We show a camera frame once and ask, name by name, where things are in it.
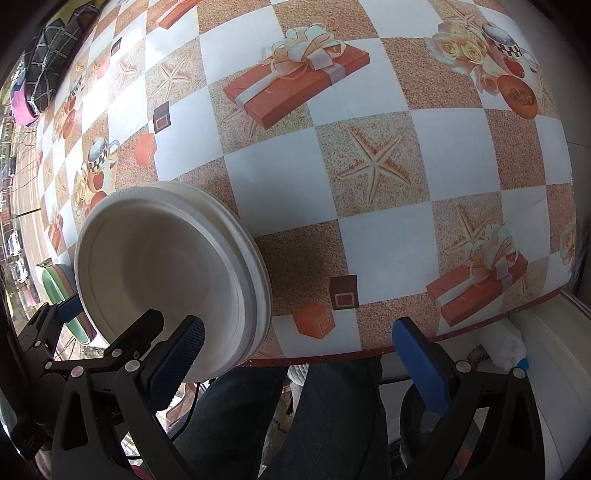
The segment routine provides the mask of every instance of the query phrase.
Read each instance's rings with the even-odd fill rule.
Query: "gift box print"
[[[290,28],[269,55],[224,88],[265,129],[369,64],[369,53],[335,39],[324,25]]]
[[[427,285],[427,294],[451,327],[478,312],[519,280],[527,270],[506,224],[487,225],[465,265]]]

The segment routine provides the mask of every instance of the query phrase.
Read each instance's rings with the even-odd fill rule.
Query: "jeans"
[[[257,478],[286,373],[238,367],[207,389],[174,441],[199,479]],[[381,375],[380,357],[310,365],[289,434],[260,478],[391,479]]]

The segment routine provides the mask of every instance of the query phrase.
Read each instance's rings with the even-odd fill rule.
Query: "white square tile pattern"
[[[413,110],[411,116],[431,200],[501,189],[495,148],[483,109]]]
[[[431,203],[341,218],[339,225],[360,304],[423,293],[439,276]]]
[[[45,193],[45,187],[43,185],[43,167],[44,165],[41,165],[41,167],[39,167],[39,171],[37,172],[37,197],[39,200],[41,200],[43,194]]]
[[[337,218],[313,128],[230,153],[226,167],[240,218],[254,237]]]
[[[45,191],[45,207],[47,209],[47,217],[51,222],[53,216],[53,210],[57,208],[57,196],[56,196],[56,181],[52,180],[47,190]]]
[[[53,173],[57,175],[60,167],[66,160],[66,142],[60,138],[51,148],[51,157],[53,159]]]
[[[111,65],[115,65],[119,59],[131,50],[137,42],[146,36],[146,24],[148,19],[148,12],[145,11],[131,22],[125,29],[117,35],[113,42],[121,39],[121,46],[119,50],[111,57]]]
[[[324,338],[302,335],[292,315],[273,317],[273,329],[286,357],[334,355],[361,350],[354,310],[333,311],[335,328]]]
[[[111,22],[90,44],[87,65],[91,65],[96,56],[110,45],[115,35],[115,24],[116,22]]]
[[[121,15],[122,12],[124,12],[129,7],[131,7],[131,5],[133,5],[134,3],[136,3],[136,1],[137,0],[123,0],[121,2],[121,9],[119,10],[119,14]]]
[[[535,126],[542,147],[546,184],[571,182],[569,148],[562,122],[557,118],[538,115],[535,117]]]
[[[155,28],[152,30],[146,35],[146,72],[166,55],[198,35],[197,7],[189,10],[169,29]]]
[[[359,0],[380,37],[432,37],[441,23],[427,0]]]
[[[156,134],[154,162],[159,180],[172,180],[222,156],[207,87],[171,105],[170,121],[170,127]],[[152,122],[150,131],[154,131]]]
[[[200,37],[207,83],[256,65],[261,51],[284,38],[272,6],[234,18]]]
[[[547,293],[562,287],[562,285],[569,281],[570,275],[570,265],[564,263],[560,256],[560,252],[555,252],[550,255],[548,259],[546,282],[540,296],[546,295]]]
[[[109,105],[109,76],[104,76],[92,86],[82,99],[82,134],[84,134],[107,110]]]
[[[76,172],[80,170],[82,162],[82,139],[79,139],[66,157],[66,176],[68,178],[68,192],[70,195],[74,192],[74,178]]]
[[[550,220],[545,185],[501,191],[503,220],[528,262],[550,254]]]
[[[109,140],[123,144],[148,123],[145,77],[129,85],[109,105]]]
[[[408,110],[392,63],[379,38],[347,42],[369,53],[370,63],[314,98],[308,108],[315,125]]]
[[[49,124],[49,126],[45,130],[45,133],[43,134],[43,143],[41,145],[41,148],[43,149],[43,159],[44,160],[45,160],[45,157],[47,156],[47,154],[49,153],[49,151],[51,150],[52,145],[53,145],[53,121]]]
[[[70,248],[78,240],[78,232],[76,231],[76,225],[74,224],[74,215],[72,214],[72,204],[70,202],[66,202],[61,208],[60,215],[64,220],[64,225],[61,229],[64,236],[64,242],[66,248]]]

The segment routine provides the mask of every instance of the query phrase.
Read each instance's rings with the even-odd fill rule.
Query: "green plate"
[[[41,281],[43,282],[43,287],[49,297],[49,300],[52,305],[59,303],[61,301],[67,300],[70,296],[66,293],[66,288],[61,282],[61,279],[56,272],[55,268],[47,267],[43,270],[41,274]],[[66,323],[66,327],[70,333],[76,337],[76,339],[82,345],[88,345],[90,343],[90,339],[88,335],[82,328],[82,325],[78,321],[78,319],[73,319]]]

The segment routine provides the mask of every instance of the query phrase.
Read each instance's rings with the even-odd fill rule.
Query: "plaid bag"
[[[34,115],[47,108],[59,87],[61,73],[104,3],[105,0],[71,0],[29,43],[24,53],[25,95]]]

